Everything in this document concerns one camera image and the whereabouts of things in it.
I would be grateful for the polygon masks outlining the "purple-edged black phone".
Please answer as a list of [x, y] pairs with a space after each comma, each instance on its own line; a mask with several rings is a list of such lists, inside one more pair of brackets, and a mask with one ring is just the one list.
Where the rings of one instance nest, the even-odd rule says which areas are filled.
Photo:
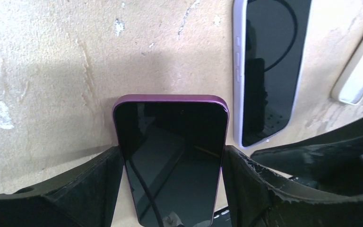
[[112, 118], [139, 224], [210, 226], [229, 123], [225, 100], [129, 94]]

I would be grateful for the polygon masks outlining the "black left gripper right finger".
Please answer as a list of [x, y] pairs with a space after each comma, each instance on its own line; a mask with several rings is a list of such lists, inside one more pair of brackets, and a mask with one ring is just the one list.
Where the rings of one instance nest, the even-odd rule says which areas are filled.
[[343, 196], [285, 178], [232, 145], [222, 173], [234, 227], [363, 227], [363, 194]]

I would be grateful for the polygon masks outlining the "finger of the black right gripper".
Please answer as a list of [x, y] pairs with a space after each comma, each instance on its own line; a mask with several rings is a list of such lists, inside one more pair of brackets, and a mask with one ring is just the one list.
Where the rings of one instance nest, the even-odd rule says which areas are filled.
[[251, 159], [321, 191], [363, 194], [363, 118], [303, 141], [257, 150]]

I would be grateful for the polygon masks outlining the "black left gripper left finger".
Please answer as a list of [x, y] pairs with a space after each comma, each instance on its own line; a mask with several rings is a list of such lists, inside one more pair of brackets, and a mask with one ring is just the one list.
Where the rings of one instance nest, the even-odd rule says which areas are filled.
[[111, 147], [86, 163], [13, 194], [0, 194], [0, 227], [109, 227], [123, 160]]

